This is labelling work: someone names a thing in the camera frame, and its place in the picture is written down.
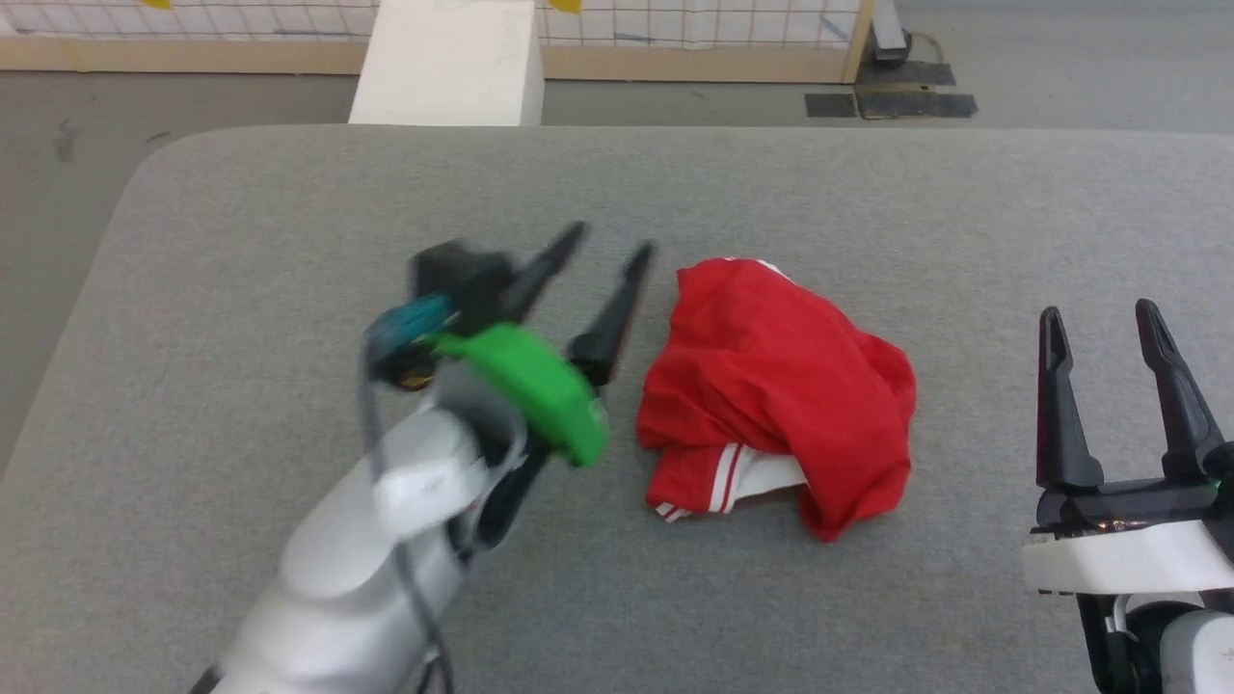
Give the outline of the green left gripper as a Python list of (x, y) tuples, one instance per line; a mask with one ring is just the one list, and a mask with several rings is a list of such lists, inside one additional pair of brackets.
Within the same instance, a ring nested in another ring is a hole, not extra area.
[(499, 322), (482, 333), (436, 333), (438, 356), (462, 361), (494, 387), (524, 421), (527, 440), (520, 466), (507, 470), (490, 491), (476, 524), (478, 545), (495, 547), (508, 535), (524, 498), (552, 456), (578, 468), (595, 466), (611, 440), (603, 408), (623, 343), (629, 333), (656, 243), (645, 241), (622, 269), (621, 280), (603, 310), (559, 353), (537, 333), (517, 328), (578, 249), (587, 224), (566, 224), (532, 259), (517, 264), (501, 252), (512, 279), (499, 296)]

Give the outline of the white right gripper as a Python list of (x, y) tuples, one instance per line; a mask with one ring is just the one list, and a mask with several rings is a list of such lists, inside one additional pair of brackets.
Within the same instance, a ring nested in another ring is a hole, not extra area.
[[(1156, 303), (1138, 299), (1137, 325), (1167, 435), (1164, 474), (1220, 482), (1224, 435)], [(1195, 480), (1103, 485), (1103, 467), (1088, 452), (1072, 367), (1061, 312), (1045, 307), (1037, 357), (1037, 487), (1045, 491), (1022, 547), (1024, 584), (1086, 596), (1232, 589), (1232, 496), (1215, 483)]]

